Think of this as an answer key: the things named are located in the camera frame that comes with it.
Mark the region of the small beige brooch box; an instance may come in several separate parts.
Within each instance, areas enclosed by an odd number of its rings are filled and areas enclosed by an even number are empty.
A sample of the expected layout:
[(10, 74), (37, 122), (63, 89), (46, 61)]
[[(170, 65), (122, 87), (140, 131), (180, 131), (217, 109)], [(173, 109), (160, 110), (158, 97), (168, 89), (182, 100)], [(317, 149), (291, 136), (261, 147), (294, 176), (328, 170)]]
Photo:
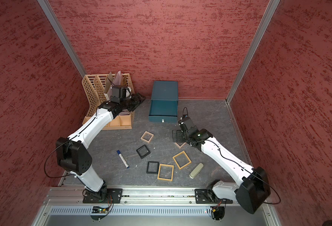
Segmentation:
[(174, 142), (174, 144), (179, 148), (183, 148), (187, 143), (186, 142), (181, 142), (181, 143), (178, 143), (178, 142)]
[(141, 141), (146, 142), (146, 143), (149, 144), (152, 141), (153, 138), (154, 138), (154, 134), (152, 134), (148, 131), (145, 131), (143, 133), (143, 135), (141, 136)]

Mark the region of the teal top drawer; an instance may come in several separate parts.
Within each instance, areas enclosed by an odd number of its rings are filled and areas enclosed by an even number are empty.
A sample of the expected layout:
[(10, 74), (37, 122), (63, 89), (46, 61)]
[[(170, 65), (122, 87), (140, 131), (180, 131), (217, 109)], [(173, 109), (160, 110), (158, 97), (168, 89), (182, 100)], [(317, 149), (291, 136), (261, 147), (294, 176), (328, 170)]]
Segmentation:
[(152, 100), (149, 121), (159, 123), (177, 123), (177, 100)]

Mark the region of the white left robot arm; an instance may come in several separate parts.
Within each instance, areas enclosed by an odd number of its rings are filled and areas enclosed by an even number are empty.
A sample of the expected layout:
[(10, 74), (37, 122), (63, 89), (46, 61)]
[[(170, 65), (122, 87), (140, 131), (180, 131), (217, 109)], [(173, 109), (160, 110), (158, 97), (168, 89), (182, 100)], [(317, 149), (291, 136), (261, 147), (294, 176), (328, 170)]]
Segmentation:
[(92, 157), (88, 152), (97, 134), (122, 111), (133, 112), (146, 97), (136, 93), (117, 102), (105, 101), (96, 108), (95, 114), (76, 132), (56, 141), (57, 164), (78, 178), (86, 190), (97, 196), (107, 194), (107, 185), (92, 167)]

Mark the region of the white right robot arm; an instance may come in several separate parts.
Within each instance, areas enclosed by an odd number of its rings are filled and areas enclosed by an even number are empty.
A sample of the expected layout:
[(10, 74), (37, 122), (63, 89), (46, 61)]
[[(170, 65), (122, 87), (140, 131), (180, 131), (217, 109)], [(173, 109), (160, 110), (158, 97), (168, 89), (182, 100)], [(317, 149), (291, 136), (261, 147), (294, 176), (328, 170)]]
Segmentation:
[(236, 201), (246, 212), (254, 214), (271, 194), (271, 188), (266, 171), (243, 162), (228, 151), (206, 129), (198, 130), (194, 127), (174, 130), (173, 141), (187, 143), (212, 158), (235, 181), (229, 186), (223, 181), (217, 181), (210, 186), (210, 199), (228, 199)]

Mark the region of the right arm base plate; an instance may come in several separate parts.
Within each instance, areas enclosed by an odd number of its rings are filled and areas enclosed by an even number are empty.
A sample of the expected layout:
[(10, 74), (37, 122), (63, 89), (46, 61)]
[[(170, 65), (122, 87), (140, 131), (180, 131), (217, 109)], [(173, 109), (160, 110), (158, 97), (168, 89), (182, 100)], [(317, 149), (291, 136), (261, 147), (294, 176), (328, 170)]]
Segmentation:
[(233, 204), (232, 200), (220, 199), (213, 193), (212, 190), (206, 188), (195, 189), (196, 204)]

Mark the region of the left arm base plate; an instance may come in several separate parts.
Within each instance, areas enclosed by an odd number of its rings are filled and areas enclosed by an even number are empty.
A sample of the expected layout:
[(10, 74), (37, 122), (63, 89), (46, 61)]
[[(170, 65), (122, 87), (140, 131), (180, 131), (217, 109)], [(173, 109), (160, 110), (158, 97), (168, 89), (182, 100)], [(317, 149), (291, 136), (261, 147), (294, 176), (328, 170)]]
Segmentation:
[(101, 189), (99, 192), (93, 192), (88, 189), (84, 189), (83, 203), (85, 204), (102, 204), (102, 203), (120, 203), (123, 189), (121, 188), (107, 188)]

